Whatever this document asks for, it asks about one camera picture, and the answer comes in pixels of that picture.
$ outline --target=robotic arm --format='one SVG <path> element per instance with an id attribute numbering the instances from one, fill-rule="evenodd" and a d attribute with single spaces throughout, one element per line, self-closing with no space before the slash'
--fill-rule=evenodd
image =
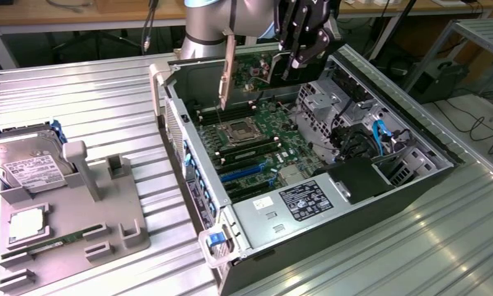
<path id="1" fill-rule="evenodd" d="M 280 55 L 271 64 L 272 87 L 316 80 L 329 55 L 343 45 L 335 24 L 341 0 L 186 0 L 182 59 L 223 56 L 231 65 L 235 40 L 224 35 L 275 37 Z M 231 67 L 224 66 L 220 107 L 230 91 Z"/>

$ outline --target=metal slotted surface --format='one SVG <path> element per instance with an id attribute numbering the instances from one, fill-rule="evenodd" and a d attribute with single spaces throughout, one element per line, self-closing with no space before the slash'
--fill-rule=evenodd
<path id="1" fill-rule="evenodd" d="M 466 164 L 401 214 L 236 295 L 493 295 L 493 167 L 486 167 L 480 158 L 477 162 L 474 152 L 465 153 L 454 143 L 458 140 L 442 132 L 443 127 L 426 112 L 413 107 L 413 100 L 359 55 L 347 48 L 341 53 Z M 151 232 L 149 249 L 29 295 L 91 295 L 99 289 L 100 295 L 216 294 L 152 125 L 151 102 L 144 99 L 149 97 L 147 75 L 109 80 L 101 76 L 104 69 L 127 67 L 135 72 L 151 61 L 139 57 L 1 72 L 1 126 L 34 123 L 41 118 L 38 110 L 55 112 L 67 136 L 83 139 L 89 146 L 91 162 L 121 151 L 131 159 Z M 76 81 L 75 74 L 87 80 Z M 44 88 L 44 78 L 63 81 L 51 80 Z M 13 84 L 28 86 L 25 80 L 33 80 L 36 87 L 17 90 Z M 93 107 L 84 109 L 84 102 Z"/>
<path id="2" fill-rule="evenodd" d="M 453 29 L 488 51 L 493 52 L 493 18 L 458 20 L 453 24 Z"/>
<path id="3" fill-rule="evenodd" d="M 147 68 L 172 54 L 2 71 L 0 128 L 56 118 L 87 161 L 131 161 L 151 247 L 24 295 L 215 295 L 157 132 Z"/>

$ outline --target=hard drive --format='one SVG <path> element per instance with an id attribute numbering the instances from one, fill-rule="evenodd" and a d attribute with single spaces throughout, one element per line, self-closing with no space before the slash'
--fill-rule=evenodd
<path id="1" fill-rule="evenodd" d="M 30 193 L 65 185 L 76 170 L 61 154 L 65 137 L 57 121 L 0 131 L 0 180 Z"/>

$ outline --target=wooden desk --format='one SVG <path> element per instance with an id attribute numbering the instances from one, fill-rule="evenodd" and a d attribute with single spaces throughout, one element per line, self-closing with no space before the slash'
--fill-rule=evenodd
<path id="1" fill-rule="evenodd" d="M 71 1 L 80 4 L 87 0 L 65 0 L 65 3 L 71 3 Z M 374 54 L 382 47 L 407 1 L 403 0 L 403 3 L 387 6 L 383 16 L 391 17 L 391 20 L 374 47 L 371 57 L 374 57 Z M 480 1 L 484 6 L 481 17 L 486 17 L 493 11 L 493 1 Z M 375 4 L 355 2 L 353 5 L 347 5 L 343 2 L 339 7 L 339 18 L 379 17 L 383 8 L 385 6 Z M 5 34 L 141 28 L 147 16 L 145 12 L 100 14 L 95 6 L 84 7 L 83 10 L 84 12 L 77 14 L 71 10 L 52 7 L 45 3 L 45 0 L 16 0 L 14 5 L 0 6 L 0 65 L 2 69 L 17 67 L 13 55 L 9 53 L 6 45 L 1 40 L 1 36 Z M 442 7 L 433 3 L 431 0 L 418 0 L 409 15 L 469 13 L 469 6 Z M 184 18 L 186 8 L 183 6 L 183 0 L 160 0 L 155 13 L 155 27 L 184 25 Z"/>
<path id="2" fill-rule="evenodd" d="M 81 4 L 88 0 L 65 0 L 65 4 Z M 101 14 L 95 4 L 83 7 L 83 13 L 75 13 L 48 5 L 45 0 L 14 0 L 13 5 L 0 6 L 0 25 L 43 25 L 55 23 L 123 22 L 144 20 L 147 11 Z M 160 0 L 155 19 L 186 18 L 186 7 L 180 0 Z"/>

